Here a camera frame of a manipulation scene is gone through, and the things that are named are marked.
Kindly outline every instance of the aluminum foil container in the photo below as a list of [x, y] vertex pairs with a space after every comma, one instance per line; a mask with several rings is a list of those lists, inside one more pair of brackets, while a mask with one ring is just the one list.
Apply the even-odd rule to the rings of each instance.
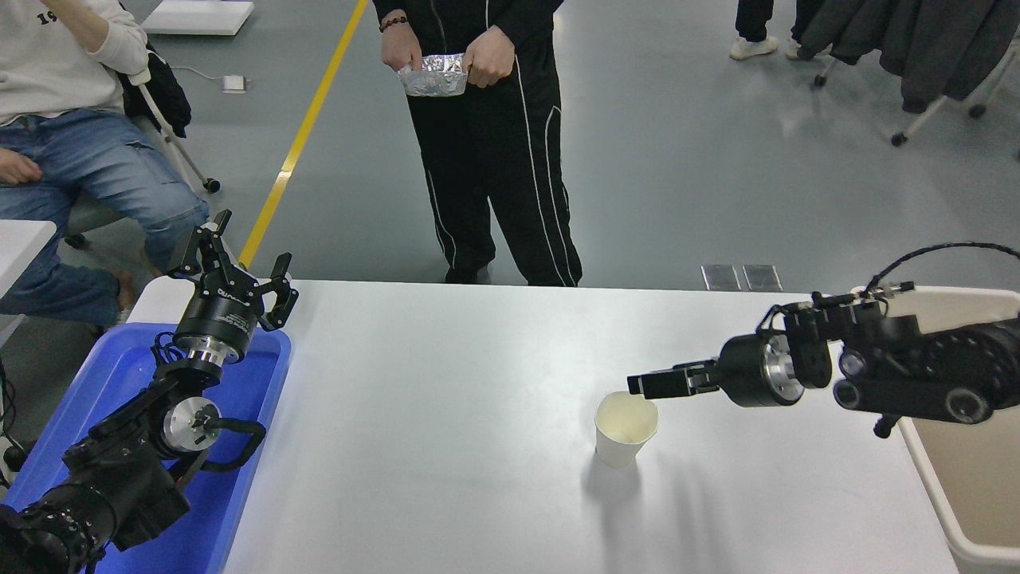
[[460, 67], [464, 54], [435, 54], [422, 58], [421, 69], [405, 65], [397, 71], [409, 96], [459, 96], [467, 86], [467, 74]]

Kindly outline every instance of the hand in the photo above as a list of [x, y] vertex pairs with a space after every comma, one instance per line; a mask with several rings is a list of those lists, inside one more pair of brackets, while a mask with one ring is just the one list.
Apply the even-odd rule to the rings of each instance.
[[461, 66], [467, 83], [488, 88], [513, 71], [514, 45], [498, 25], [487, 30], [464, 51]]
[[0, 147], [0, 182], [18, 185], [43, 178], [39, 165], [20, 153]]
[[[394, 10], [382, 21], [403, 16], [404, 10]], [[382, 33], [382, 63], [394, 71], [407, 64], [411, 69], [421, 69], [421, 45], [409, 23], [395, 23]]]

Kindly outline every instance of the power adapter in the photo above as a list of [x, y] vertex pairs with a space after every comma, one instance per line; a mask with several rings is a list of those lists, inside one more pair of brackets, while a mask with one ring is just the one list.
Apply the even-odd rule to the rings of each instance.
[[244, 75], [224, 75], [223, 76], [223, 93], [224, 94], [243, 94], [248, 88], [248, 79]]

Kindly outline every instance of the robotic arm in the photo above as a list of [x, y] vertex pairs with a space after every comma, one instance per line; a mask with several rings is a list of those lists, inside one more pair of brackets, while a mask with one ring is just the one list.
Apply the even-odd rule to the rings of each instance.
[[[1020, 319], [922, 334], [916, 316], [886, 317], [887, 300], [913, 282], [773, 307], [754, 333], [726, 342], [717, 359], [627, 377], [631, 395], [692, 397], [722, 389], [741, 407], [789, 407], [832, 377], [828, 344], [842, 342], [833, 385], [844, 409], [881, 415], [887, 438], [901, 417], [960, 424], [1020, 404]], [[784, 329], [772, 322], [783, 317]]]
[[[181, 264], [170, 274], [193, 280], [195, 295], [173, 333], [174, 361], [157, 360], [149, 386], [64, 453], [70, 475], [63, 483], [21, 512], [0, 506], [0, 572], [94, 571], [107, 542], [128, 550], [188, 513], [184, 489], [197, 472], [230, 472], [255, 453], [265, 428], [221, 417], [202, 394], [219, 384], [223, 365], [244, 360], [257, 324], [267, 331], [285, 325], [298, 293], [286, 276], [290, 253], [261, 284], [231, 261], [221, 240], [230, 215], [221, 211], [178, 246]], [[275, 303], [267, 313], [269, 293]], [[234, 461], [208, 461], [223, 430], [250, 438]]]

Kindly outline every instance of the white paper cup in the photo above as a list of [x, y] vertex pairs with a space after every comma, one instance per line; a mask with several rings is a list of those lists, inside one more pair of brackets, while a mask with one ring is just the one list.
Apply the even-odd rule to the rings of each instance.
[[659, 428], [659, 409], [640, 395], [609, 394], [595, 414], [595, 452], [603, 463], [621, 469]]

